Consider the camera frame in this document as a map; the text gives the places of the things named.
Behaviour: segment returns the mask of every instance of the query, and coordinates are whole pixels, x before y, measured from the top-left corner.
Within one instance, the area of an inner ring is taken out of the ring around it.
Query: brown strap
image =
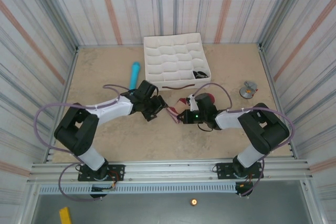
[[[180,89],[184,89],[184,88],[192,87],[192,86],[195,86],[195,84],[189,84],[189,85],[183,86],[183,87],[181,87],[181,88],[172,88],[172,87],[167,87],[167,86],[163,86],[162,88],[163,88],[163,89],[180,90]]]

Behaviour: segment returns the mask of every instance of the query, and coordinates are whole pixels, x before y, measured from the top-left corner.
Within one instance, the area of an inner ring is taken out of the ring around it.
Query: wooden floor
[[[203,45],[212,73],[212,82],[225,87],[233,100],[233,109],[247,108],[263,102],[275,109],[274,100],[255,44]],[[68,102],[83,105],[113,99],[111,90],[102,89],[112,83],[129,86],[131,65],[141,63],[138,84],[144,79],[143,47],[111,47],[81,49],[72,79]],[[255,96],[246,100],[239,89],[246,80],[258,84]],[[185,98],[195,89],[161,91],[169,105]],[[218,109],[228,107],[229,100],[218,87],[204,89],[215,96]],[[203,132],[197,125],[176,124],[166,111],[147,122],[141,113],[123,116],[98,127],[94,147],[109,161],[145,161],[168,159],[234,157],[249,145],[242,129]],[[288,146],[272,153],[291,155]],[[71,162],[69,154],[55,152],[53,162]]]

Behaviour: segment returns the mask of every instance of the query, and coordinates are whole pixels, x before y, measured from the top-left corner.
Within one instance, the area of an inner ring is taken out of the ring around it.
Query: blue cylindrical object
[[[137,88],[136,83],[138,82],[139,72],[140,72],[140,63],[136,61],[132,65],[130,89],[136,89]]]

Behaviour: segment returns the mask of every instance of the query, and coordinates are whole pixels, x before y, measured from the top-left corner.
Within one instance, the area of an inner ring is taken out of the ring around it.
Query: striped wall
[[[294,0],[264,41],[280,102],[297,127],[330,223],[336,223],[336,0]]]
[[[52,0],[80,45],[141,44],[198,32],[208,43],[259,42],[282,0]]]
[[[73,48],[64,41],[40,0],[0,0],[0,223],[12,223],[33,162],[44,148],[33,133],[39,107],[59,101]],[[48,139],[56,116],[38,121]]]

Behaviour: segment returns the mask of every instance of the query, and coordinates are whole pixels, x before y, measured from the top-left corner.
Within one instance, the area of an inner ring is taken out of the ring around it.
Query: white organizer tray
[[[211,81],[199,33],[143,38],[145,77],[159,90],[199,88]],[[209,77],[195,79],[193,71]]]

